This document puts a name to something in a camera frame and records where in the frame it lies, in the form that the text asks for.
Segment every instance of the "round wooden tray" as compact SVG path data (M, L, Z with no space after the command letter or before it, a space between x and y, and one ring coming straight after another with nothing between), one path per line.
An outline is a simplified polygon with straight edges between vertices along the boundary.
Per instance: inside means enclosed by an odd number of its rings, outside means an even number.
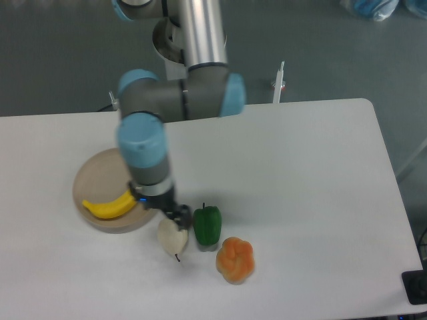
M114 219L99 219L81 204L84 199L94 203L113 201L127 190L129 180L130 175L118 149L102 151L86 161L73 184L74 203L83 218L109 233L129 232L145 225L156 210L145 210L140 203Z

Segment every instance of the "green bell pepper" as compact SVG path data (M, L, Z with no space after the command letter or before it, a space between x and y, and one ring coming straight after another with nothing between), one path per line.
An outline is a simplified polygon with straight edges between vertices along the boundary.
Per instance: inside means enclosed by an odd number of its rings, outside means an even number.
M215 245L221 235L221 212L217 207L197 209L193 214L195 238L200 245Z

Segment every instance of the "black cable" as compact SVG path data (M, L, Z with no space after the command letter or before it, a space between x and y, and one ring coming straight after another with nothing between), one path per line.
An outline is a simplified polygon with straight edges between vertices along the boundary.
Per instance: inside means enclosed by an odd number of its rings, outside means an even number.
M113 107L112 103L110 103L109 105L106 105L105 107L101 108L100 110L97 110L96 112L102 112L102 111L107 110L108 108L111 108L111 107Z
M425 228L425 229L424 229L424 231L421 233L420 240L418 240L418 244L416 245L416 248L417 248L418 250L420 250L421 242L422 242L422 240L423 240L424 236L426 235L426 233L427 233L427 228Z

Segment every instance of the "banana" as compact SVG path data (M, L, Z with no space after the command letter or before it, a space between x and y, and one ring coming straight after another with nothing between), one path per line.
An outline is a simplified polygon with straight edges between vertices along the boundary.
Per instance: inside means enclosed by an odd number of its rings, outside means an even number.
M137 204L128 189L123 195L116 200L107 203L91 203L83 200L81 203L94 216L100 219L113 219L124 215Z

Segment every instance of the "white pear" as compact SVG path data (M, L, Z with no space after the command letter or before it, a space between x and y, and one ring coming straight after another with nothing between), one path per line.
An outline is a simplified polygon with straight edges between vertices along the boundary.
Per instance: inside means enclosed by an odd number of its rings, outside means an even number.
M180 261L178 255L188 241L188 231L185 229L179 230L175 222L166 218L159 223L157 238L163 249L170 255L175 255L176 259Z

